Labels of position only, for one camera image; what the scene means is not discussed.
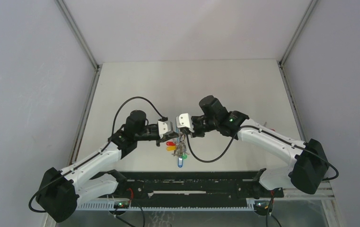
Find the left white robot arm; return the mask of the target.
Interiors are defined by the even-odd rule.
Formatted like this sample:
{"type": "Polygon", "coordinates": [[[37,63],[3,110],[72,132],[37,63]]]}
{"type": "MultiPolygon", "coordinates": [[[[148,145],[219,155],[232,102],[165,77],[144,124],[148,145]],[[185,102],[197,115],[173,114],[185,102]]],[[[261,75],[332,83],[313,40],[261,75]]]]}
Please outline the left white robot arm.
{"type": "Polygon", "coordinates": [[[137,148],[139,141],[160,143],[177,138],[178,131],[171,121],[164,118],[147,124],[145,112],[135,110],[125,124],[112,134],[105,145],[86,158],[61,170],[48,169],[41,180],[35,201],[57,223],[68,219],[77,206],[105,194],[122,197],[127,184],[111,174],[94,176],[137,148]]]}

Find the blue handled metal keyring holder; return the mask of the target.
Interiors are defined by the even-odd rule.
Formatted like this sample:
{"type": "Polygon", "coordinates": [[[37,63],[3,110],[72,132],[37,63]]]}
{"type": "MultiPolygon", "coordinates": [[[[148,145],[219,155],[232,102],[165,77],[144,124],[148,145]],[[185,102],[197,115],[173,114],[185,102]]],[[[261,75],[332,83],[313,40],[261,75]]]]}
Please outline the blue handled metal keyring holder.
{"type": "Polygon", "coordinates": [[[186,135],[188,133],[187,128],[176,128],[175,132],[178,134],[178,136],[173,139],[175,144],[179,144],[180,142],[186,140],[186,135]]]}

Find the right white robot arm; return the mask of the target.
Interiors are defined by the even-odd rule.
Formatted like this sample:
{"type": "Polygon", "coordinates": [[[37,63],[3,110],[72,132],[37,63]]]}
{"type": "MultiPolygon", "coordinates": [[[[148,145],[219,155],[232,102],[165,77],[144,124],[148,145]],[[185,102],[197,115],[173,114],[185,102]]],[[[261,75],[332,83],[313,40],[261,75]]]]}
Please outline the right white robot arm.
{"type": "Polygon", "coordinates": [[[306,194],[315,194],[326,172],[331,167],[322,144],[311,139],[308,142],[283,136],[269,129],[247,114],[228,111],[212,95],[204,97],[199,106],[203,115],[183,113],[176,124],[187,137],[204,137],[210,131],[218,131],[232,141],[248,142],[263,148],[286,163],[284,167],[265,167],[253,183],[253,192],[266,196],[278,188],[295,187],[306,194]]]}

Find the bunch of coloured tagged keys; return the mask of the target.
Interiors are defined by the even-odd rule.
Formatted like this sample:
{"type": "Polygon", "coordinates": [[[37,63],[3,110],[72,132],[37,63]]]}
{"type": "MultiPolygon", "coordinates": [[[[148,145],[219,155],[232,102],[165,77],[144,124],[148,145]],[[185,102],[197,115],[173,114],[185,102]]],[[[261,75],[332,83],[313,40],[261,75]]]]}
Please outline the bunch of coloured tagged keys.
{"type": "Polygon", "coordinates": [[[182,168],[184,160],[188,158],[187,146],[185,144],[185,137],[181,136],[173,141],[166,142],[166,150],[171,152],[174,157],[177,157],[177,166],[182,168]]]}

